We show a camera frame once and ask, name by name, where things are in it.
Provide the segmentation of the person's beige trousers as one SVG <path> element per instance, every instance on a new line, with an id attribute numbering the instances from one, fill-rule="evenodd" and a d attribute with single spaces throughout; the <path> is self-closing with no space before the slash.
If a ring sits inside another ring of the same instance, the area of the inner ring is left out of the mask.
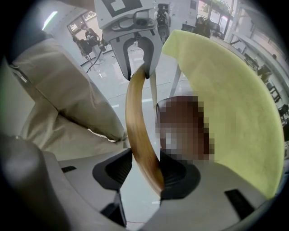
<path id="1" fill-rule="evenodd" d="M 34 101 L 20 135 L 58 160 L 90 157 L 127 147 L 127 133 L 88 74 L 52 35 L 41 11 L 29 8 L 7 54 L 8 64 Z"/>

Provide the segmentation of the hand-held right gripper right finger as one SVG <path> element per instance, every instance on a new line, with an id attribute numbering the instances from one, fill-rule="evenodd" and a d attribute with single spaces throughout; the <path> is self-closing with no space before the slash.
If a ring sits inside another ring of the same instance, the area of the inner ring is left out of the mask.
<path id="1" fill-rule="evenodd" d="M 141 231 L 250 231 L 273 204 L 229 168 L 160 157 L 165 188 Z"/>

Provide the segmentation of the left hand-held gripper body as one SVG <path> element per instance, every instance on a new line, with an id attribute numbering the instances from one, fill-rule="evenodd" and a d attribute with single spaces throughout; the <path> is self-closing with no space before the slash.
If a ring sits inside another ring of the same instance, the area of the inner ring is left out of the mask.
<path id="1" fill-rule="evenodd" d="M 98 26 L 110 42 L 118 37 L 139 33 L 158 42 L 156 23 L 152 19 L 154 0 L 94 0 Z"/>

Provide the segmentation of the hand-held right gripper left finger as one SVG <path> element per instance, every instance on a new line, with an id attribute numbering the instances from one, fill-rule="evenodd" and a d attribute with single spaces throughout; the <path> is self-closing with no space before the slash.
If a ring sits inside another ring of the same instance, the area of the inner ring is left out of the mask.
<path id="1" fill-rule="evenodd" d="M 120 189 L 131 167 L 129 148 L 58 161 L 0 135 L 0 230 L 126 231 Z"/>

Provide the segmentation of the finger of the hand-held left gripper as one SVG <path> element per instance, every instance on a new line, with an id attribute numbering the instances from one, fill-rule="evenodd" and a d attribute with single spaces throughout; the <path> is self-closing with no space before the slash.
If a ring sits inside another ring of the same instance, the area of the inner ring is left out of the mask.
<path id="1" fill-rule="evenodd" d="M 163 43 L 157 31 L 140 31 L 138 47 L 144 52 L 143 68 L 147 79 L 155 71 L 162 51 Z"/>
<path id="2" fill-rule="evenodd" d="M 125 79 L 131 79 L 131 65 L 128 48 L 135 42 L 135 37 L 117 37 L 110 41 L 113 52 Z"/>

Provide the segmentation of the wooden chair with brown seat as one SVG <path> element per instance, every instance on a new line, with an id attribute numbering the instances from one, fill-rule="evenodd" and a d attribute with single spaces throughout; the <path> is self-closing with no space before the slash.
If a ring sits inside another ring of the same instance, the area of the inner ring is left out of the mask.
<path id="1" fill-rule="evenodd" d="M 126 93 L 126 128 L 133 156 L 151 188 L 158 195 L 165 189 L 165 173 L 157 158 L 145 126 L 142 91 L 146 80 L 141 65 L 132 75 Z M 208 125 L 196 96 L 175 96 L 156 106 L 161 149 L 178 154 L 182 160 L 208 160 L 214 154 Z"/>

